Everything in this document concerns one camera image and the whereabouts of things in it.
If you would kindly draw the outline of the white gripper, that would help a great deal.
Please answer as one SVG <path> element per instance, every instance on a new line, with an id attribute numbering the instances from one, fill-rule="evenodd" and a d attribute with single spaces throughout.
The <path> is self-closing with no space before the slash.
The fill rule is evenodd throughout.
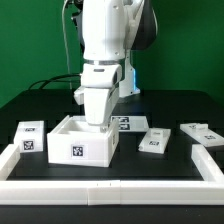
<path id="1" fill-rule="evenodd" d="M 104 126 L 119 99 L 119 81 L 122 67 L 113 65 L 84 64 L 81 86 L 74 92 L 78 105 L 84 105 L 85 118 L 89 125 Z"/>

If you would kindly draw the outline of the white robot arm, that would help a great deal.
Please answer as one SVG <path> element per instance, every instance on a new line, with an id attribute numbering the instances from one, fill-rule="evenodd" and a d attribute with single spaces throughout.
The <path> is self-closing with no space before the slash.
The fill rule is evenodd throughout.
<path id="1" fill-rule="evenodd" d="M 81 0 L 81 5 L 77 24 L 85 63 L 75 98 L 87 123 L 103 126 L 119 98 L 139 92 L 130 53 L 153 43 L 157 20 L 151 0 Z"/>

